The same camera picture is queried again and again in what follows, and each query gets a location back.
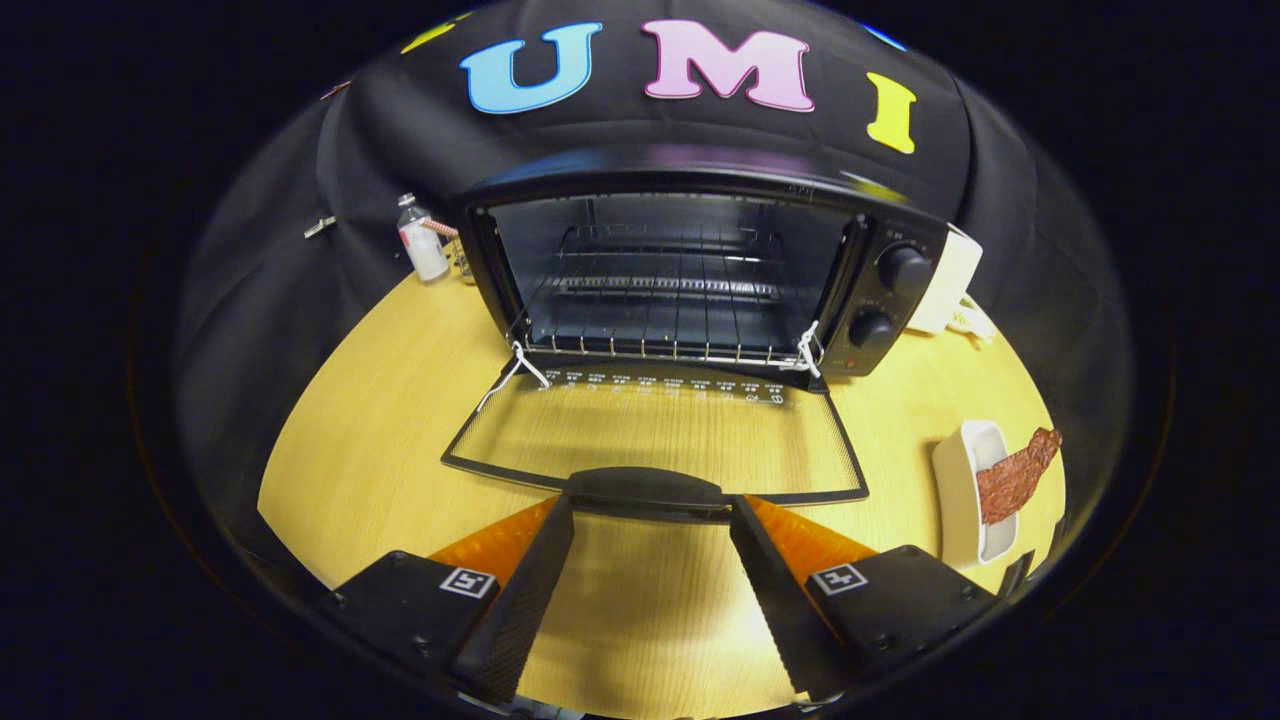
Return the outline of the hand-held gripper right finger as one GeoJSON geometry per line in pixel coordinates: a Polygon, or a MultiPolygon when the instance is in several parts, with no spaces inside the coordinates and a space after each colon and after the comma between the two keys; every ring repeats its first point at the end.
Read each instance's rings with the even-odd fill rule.
{"type": "Polygon", "coordinates": [[[814,702],[893,675],[997,603],[914,544],[876,551],[753,495],[732,498],[730,537],[794,689],[814,702]]]}

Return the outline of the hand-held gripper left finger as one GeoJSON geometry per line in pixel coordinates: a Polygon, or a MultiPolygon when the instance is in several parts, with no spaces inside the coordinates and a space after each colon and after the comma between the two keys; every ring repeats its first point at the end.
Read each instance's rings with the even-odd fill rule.
{"type": "Polygon", "coordinates": [[[416,679],[511,702],[573,542],[563,495],[429,556],[390,551],[323,596],[323,616],[416,679]]]}

